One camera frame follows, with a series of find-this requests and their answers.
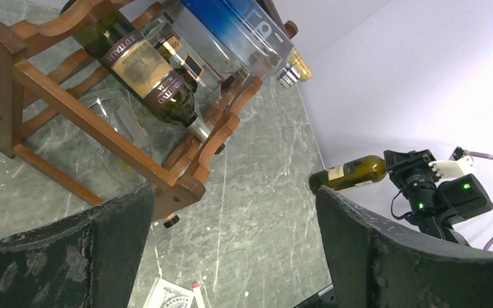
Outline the blue square bottle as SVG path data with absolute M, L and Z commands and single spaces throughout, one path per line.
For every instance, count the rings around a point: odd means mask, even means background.
M 219 48 L 260 80 L 290 88 L 300 80 L 290 63 L 296 50 L 258 1 L 164 1 L 168 15 L 192 43 Z

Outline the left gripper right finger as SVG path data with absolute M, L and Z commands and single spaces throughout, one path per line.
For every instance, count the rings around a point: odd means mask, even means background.
M 493 307 L 493 252 L 421 234 L 327 187 L 316 214 L 337 307 Z

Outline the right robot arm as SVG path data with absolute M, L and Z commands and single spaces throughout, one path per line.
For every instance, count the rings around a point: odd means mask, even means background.
M 410 211 L 396 220 L 406 220 L 423 234 L 467 245 L 453 226 L 485 214 L 493 202 L 473 175 L 473 159 L 457 147 L 448 160 L 437 160 L 430 150 L 383 153 L 391 182 L 410 204 Z

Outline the green wine bottle white label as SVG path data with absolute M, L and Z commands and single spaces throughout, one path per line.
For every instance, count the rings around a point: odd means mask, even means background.
M 367 155 L 313 173 L 309 177 L 309 188 L 313 194 L 316 194 L 323 185 L 335 191 L 345 191 L 378 183 L 385 176 L 385 160 L 377 155 Z

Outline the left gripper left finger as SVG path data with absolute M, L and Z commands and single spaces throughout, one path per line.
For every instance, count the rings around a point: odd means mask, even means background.
M 154 208 L 141 185 L 0 239 L 0 307 L 126 307 Z

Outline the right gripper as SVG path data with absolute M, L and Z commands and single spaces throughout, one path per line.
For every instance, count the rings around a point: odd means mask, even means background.
M 406 189 L 414 181 L 431 184 L 438 182 L 438 175 L 429 165 L 435 161 L 430 150 L 407 153 L 385 150 L 383 155 L 386 172 L 398 189 Z

